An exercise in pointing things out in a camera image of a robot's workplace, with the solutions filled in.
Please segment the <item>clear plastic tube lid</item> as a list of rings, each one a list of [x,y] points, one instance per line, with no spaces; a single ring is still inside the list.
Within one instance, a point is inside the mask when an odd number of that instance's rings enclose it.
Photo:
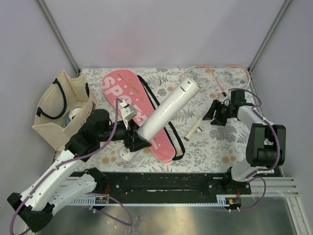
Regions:
[[[131,152],[129,149],[122,147],[119,150],[120,157],[125,161],[131,161],[140,151]]]

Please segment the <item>white shuttlecock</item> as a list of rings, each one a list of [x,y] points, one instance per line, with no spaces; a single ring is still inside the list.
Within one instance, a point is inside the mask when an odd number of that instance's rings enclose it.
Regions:
[[[201,133],[201,132],[203,132],[203,131],[205,131],[205,127],[202,126],[202,125],[200,125],[200,126],[197,128],[197,130],[196,130],[197,133]]]
[[[149,82],[150,82],[149,85],[152,88],[157,88],[162,84],[162,80],[159,78],[151,78]]]

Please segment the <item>white shuttlecock tube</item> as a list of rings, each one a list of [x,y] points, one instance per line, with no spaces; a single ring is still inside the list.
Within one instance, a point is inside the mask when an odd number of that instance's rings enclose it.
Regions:
[[[194,80],[188,77],[184,78],[163,102],[147,116],[137,131],[138,135],[151,141],[200,89]]]

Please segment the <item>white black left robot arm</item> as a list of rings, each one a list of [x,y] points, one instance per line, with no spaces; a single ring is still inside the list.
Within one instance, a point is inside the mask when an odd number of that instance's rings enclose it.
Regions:
[[[87,169],[76,182],[63,190],[58,188],[78,167],[111,141],[123,141],[131,152],[150,147],[151,143],[138,130],[139,125],[132,119],[112,122],[108,111],[92,111],[79,131],[70,138],[54,164],[38,181],[24,192],[8,196],[7,201],[15,211],[10,233],[14,233],[16,217],[20,217],[28,230],[35,233],[46,227],[57,211],[81,195],[104,193],[108,189],[107,177],[95,167]]]

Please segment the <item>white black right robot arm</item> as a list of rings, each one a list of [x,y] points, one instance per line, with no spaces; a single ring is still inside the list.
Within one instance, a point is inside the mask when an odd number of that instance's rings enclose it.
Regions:
[[[246,101],[245,94],[253,92],[240,89],[230,89],[230,103],[213,100],[211,107],[202,118],[211,120],[211,125],[225,126],[228,119],[236,118],[250,130],[246,158],[230,168],[230,177],[223,180],[223,189],[229,194],[240,188],[240,182],[248,182],[253,176],[274,170],[283,165],[286,154],[286,128],[275,124],[263,115],[257,108],[262,105]]]

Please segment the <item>pink white racket right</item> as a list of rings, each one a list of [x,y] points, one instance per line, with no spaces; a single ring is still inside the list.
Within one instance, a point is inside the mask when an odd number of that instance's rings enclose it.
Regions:
[[[218,73],[215,72],[215,80],[218,86],[218,91],[222,93],[225,90],[230,90],[231,88],[241,88],[248,89],[251,81],[250,73],[243,67],[238,65],[228,66],[221,69]],[[230,98],[219,96],[218,101],[224,101]]]

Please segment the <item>pink racket on cover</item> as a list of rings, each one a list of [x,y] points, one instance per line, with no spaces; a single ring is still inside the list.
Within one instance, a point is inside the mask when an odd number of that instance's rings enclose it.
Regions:
[[[182,81],[186,77],[194,80],[201,88],[199,92],[203,93],[213,84],[215,80],[215,70],[205,65],[191,66],[182,72],[179,80]]]

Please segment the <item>pink racket cover bag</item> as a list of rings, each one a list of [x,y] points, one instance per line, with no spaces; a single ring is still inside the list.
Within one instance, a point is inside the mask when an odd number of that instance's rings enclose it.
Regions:
[[[117,69],[109,72],[102,79],[101,89],[114,108],[116,107],[115,100],[117,97],[132,105],[137,112],[134,121],[138,125],[142,125],[156,109],[156,106],[160,105],[152,92],[152,86],[131,70]],[[179,148],[175,148],[167,128],[164,127],[163,130],[159,131],[151,141],[150,150],[162,163],[180,160],[185,154],[183,142],[174,125],[171,122],[168,125],[178,141]]]

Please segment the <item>white blue item in tote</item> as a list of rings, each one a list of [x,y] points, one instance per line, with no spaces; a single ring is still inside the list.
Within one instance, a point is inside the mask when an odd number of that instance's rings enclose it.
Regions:
[[[75,118],[75,116],[83,109],[81,106],[77,106],[72,108],[66,117],[65,120],[65,126],[68,126],[68,124]]]

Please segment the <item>cream canvas tote bag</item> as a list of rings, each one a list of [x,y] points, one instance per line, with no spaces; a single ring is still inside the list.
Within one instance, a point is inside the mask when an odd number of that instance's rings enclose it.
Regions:
[[[61,72],[41,97],[32,128],[56,151],[62,151],[70,138],[78,132],[99,101],[87,78],[70,78]],[[68,112],[77,106],[83,109],[65,126]]]

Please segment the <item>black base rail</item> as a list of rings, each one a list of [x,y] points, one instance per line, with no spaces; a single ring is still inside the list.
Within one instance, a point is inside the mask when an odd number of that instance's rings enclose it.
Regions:
[[[250,185],[227,173],[103,172],[96,193],[108,193],[123,204],[208,204],[217,195],[250,195]]]

